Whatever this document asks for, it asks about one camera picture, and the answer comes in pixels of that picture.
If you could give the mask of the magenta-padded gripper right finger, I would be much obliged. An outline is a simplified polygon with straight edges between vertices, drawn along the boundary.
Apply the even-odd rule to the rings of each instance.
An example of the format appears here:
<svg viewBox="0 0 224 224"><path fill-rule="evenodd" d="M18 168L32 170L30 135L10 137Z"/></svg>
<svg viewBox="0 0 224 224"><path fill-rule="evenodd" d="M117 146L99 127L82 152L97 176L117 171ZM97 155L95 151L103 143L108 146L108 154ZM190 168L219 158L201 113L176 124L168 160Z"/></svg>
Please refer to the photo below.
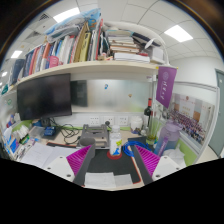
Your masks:
<svg viewBox="0 0 224 224"><path fill-rule="evenodd" d="M153 152L135 145L134 158L145 185L177 172L181 167L168 156L157 156Z"/></svg>

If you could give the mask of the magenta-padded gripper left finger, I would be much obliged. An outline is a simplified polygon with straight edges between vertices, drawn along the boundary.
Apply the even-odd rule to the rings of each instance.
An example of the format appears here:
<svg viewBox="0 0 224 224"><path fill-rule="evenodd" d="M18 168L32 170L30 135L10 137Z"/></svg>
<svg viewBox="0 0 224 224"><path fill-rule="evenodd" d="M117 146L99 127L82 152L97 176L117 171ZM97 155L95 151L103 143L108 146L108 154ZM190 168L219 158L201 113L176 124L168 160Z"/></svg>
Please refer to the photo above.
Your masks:
<svg viewBox="0 0 224 224"><path fill-rule="evenodd" d="M83 186L85 174L94 156L95 145L88 145L67 157L58 156L45 167L45 170L79 186Z"/></svg>

